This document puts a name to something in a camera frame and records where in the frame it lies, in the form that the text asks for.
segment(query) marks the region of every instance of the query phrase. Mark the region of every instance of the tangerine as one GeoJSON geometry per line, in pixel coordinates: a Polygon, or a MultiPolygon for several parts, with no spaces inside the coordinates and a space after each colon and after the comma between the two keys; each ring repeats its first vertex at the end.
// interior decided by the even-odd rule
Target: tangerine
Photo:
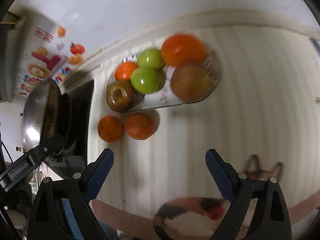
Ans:
{"type": "Polygon", "coordinates": [[[121,137],[122,129],[120,120],[113,115],[103,117],[98,124],[100,138],[109,143],[115,142],[121,137]]]}
{"type": "Polygon", "coordinates": [[[148,139],[155,130],[155,123],[145,113],[130,114],[125,120],[125,130],[129,136],[136,140],[148,139]]]}
{"type": "Polygon", "coordinates": [[[161,53],[168,66],[178,67],[190,61],[198,64],[203,62],[206,48],[194,36],[177,34],[164,41],[161,53]]]}
{"type": "Polygon", "coordinates": [[[116,80],[127,80],[129,81],[132,75],[132,72],[138,67],[135,62],[127,61],[121,63],[116,71],[115,71],[115,78],[116,80]]]}

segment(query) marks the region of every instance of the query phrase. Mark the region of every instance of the cat ear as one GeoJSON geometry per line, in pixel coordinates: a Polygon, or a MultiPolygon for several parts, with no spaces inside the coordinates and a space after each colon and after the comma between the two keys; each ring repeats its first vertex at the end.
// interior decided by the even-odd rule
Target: cat ear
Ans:
{"type": "Polygon", "coordinates": [[[270,170],[270,176],[275,177],[277,180],[279,180],[282,175],[282,170],[283,170],[283,163],[277,162],[275,166],[273,166],[273,168],[270,170]]]}
{"type": "Polygon", "coordinates": [[[256,172],[260,170],[259,157],[258,155],[252,155],[247,165],[244,168],[244,173],[256,172]]]}

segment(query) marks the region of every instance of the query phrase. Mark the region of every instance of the gas stove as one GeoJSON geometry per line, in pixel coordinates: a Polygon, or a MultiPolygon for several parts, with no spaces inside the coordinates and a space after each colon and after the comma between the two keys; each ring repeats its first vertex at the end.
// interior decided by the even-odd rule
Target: gas stove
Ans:
{"type": "Polygon", "coordinates": [[[63,179],[72,177],[76,172],[82,173],[87,166],[88,126],[93,89],[94,80],[91,80],[68,94],[72,109],[68,147],[61,155],[50,156],[44,161],[63,179]]]}

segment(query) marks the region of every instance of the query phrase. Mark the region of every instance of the calico cat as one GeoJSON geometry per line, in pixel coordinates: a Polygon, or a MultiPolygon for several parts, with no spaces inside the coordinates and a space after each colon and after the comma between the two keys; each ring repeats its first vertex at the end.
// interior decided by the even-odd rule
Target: calico cat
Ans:
{"type": "MultiPolygon", "coordinates": [[[[244,173],[251,179],[281,178],[283,164],[277,162],[270,171],[260,168],[259,157],[252,155],[244,173]]],[[[256,199],[250,201],[237,239],[245,236],[250,225],[256,199]]],[[[224,199],[186,197],[177,198],[161,206],[153,225],[162,240],[209,240],[230,207],[224,199]]]]}

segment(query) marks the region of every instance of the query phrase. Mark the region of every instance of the frying pan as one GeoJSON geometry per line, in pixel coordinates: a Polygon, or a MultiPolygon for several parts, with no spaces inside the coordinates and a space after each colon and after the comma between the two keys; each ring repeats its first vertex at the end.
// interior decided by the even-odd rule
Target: frying pan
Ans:
{"type": "Polygon", "coordinates": [[[71,127],[71,103],[67,94],[61,95],[59,86],[52,76],[65,63],[63,57],[48,77],[36,86],[26,101],[21,124],[23,148],[28,151],[54,134],[61,134],[64,146],[55,151],[60,155],[67,143],[71,127]]]}

